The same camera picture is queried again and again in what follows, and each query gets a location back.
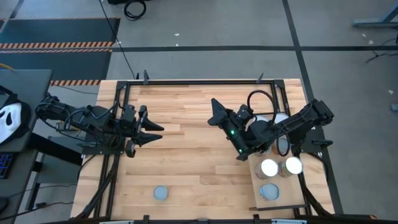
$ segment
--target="wooden table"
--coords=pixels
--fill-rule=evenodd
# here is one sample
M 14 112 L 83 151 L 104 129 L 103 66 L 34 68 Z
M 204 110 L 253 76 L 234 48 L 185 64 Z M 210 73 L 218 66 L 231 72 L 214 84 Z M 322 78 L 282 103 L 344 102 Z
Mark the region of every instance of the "wooden table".
M 284 83 L 290 111 L 297 113 L 306 105 L 301 82 L 285 79 Z M 116 84 L 116 80 L 101 82 L 97 105 L 113 105 Z M 136 108 L 147 105 L 149 119 L 165 131 L 160 133 L 163 139 L 137 148 L 135 158 L 121 156 L 112 220 L 142 220 L 144 215 L 152 220 L 252 219 L 253 214 L 260 218 L 294 217 L 292 209 L 249 210 L 256 207 L 249 162 L 237 161 L 237 152 L 224 132 L 207 124 L 212 98 L 237 110 L 256 89 L 270 91 L 265 85 L 133 86 L 129 104 Z M 257 113 L 272 112 L 265 96 L 254 95 L 251 102 Z M 321 162 L 305 154 L 301 158 L 307 187 L 333 213 Z M 79 214 L 96 192 L 102 161 L 103 156 L 96 156 L 81 171 L 71 217 Z M 154 199 L 157 185 L 167 186 L 165 201 Z M 105 192 L 102 215 L 107 197 Z

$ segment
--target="gray desk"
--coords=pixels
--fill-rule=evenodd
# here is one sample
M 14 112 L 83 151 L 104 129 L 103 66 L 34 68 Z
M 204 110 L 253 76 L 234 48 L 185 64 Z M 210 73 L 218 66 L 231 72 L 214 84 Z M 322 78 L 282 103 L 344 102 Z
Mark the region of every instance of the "gray desk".
M 32 117 L 29 123 L 29 132 L 17 141 L 11 141 L 0 146 L 0 152 L 20 152 L 7 179 L 0 180 L 0 196 L 7 197 L 25 190 L 30 173 L 33 169 L 37 151 L 25 151 L 33 127 L 36 123 L 34 109 L 46 94 L 51 79 L 51 70 L 0 70 L 0 85 L 18 94 L 18 99 L 29 104 Z M 16 214 L 21 204 L 23 194 L 9 199 L 9 205 L 0 213 L 0 218 Z M 2 221 L 2 224 L 13 223 L 15 218 Z

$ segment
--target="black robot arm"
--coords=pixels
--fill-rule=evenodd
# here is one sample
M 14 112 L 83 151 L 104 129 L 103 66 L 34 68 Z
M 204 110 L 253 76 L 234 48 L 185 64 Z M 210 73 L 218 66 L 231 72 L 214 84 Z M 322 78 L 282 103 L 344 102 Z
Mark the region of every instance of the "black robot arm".
M 124 113 L 118 119 L 112 112 L 119 106 L 115 103 L 110 109 L 101 106 L 86 106 L 75 108 L 73 106 L 61 103 L 56 96 L 48 95 L 36 107 L 36 115 L 43 121 L 60 120 L 64 121 L 64 129 L 74 126 L 87 134 L 93 136 L 95 141 L 80 143 L 83 147 L 106 146 L 109 149 L 118 148 L 124 143 L 124 138 L 131 138 L 127 142 L 126 154 L 134 157 L 135 145 L 140 147 L 148 142 L 162 138 L 158 134 L 148 134 L 141 131 L 163 131 L 164 128 L 153 123 L 148 119 L 146 106 L 141 106 L 137 111 L 133 105 L 127 105 L 123 108 Z
M 277 123 L 255 121 L 246 129 L 253 110 L 242 105 L 237 113 L 226 109 L 216 99 L 211 99 L 213 117 L 208 120 L 211 126 L 222 129 L 239 153 L 238 160 L 245 161 L 254 152 L 267 149 L 275 139 L 288 135 L 290 144 L 300 144 L 305 134 L 314 126 L 331 123 L 334 115 L 323 101 L 312 100 L 297 114 Z

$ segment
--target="concrete floor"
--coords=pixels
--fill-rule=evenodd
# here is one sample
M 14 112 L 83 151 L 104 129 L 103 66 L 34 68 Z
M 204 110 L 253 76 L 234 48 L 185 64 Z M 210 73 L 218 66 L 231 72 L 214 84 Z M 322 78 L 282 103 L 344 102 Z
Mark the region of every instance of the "concrete floor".
M 289 0 L 301 46 L 373 45 L 394 38 L 389 29 L 354 29 L 354 19 L 379 17 L 395 0 Z M 0 3 L 0 18 L 9 17 L 17 0 Z M 108 16 L 122 17 L 119 39 L 124 47 L 184 45 L 288 45 L 292 39 L 281 1 L 273 0 L 153 0 L 139 21 L 123 18 L 122 6 L 104 2 Z M 17 18 L 101 17 L 94 0 L 25 0 Z M 127 53 L 135 72 L 151 78 L 301 78 L 295 52 L 146 52 Z M 331 163 L 345 213 L 374 214 L 398 220 L 398 175 L 395 160 L 398 114 L 397 57 L 364 61 L 371 52 L 304 52 L 315 97 L 335 114 L 325 127 Z M 113 53 L 107 79 L 131 78 L 121 53 Z M 79 87 L 98 91 L 98 87 Z M 52 94 L 76 106 L 95 103 L 95 96 L 53 87 Z M 56 135 L 38 125 L 35 132 Z M 74 188 L 46 189 L 38 202 L 73 201 Z M 16 223 L 65 220 L 71 206 L 48 208 Z

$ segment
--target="black mat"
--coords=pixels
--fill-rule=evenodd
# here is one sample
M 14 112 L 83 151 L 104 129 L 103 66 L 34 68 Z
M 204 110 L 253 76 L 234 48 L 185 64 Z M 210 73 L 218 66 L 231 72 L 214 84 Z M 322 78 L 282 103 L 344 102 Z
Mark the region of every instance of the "black mat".
M 52 80 L 63 80 L 53 82 L 57 85 L 98 85 L 100 80 L 106 78 L 111 58 L 109 50 L 52 53 L 48 51 L 40 51 L 44 53 L 4 53 L 9 51 L 2 51 L 0 62 L 14 69 L 51 69 Z
M 113 29 L 117 31 L 120 18 L 109 18 L 109 21 Z M 114 36 L 105 18 L 11 19 L 0 34 L 1 43 L 93 43 L 110 41 L 114 42 Z

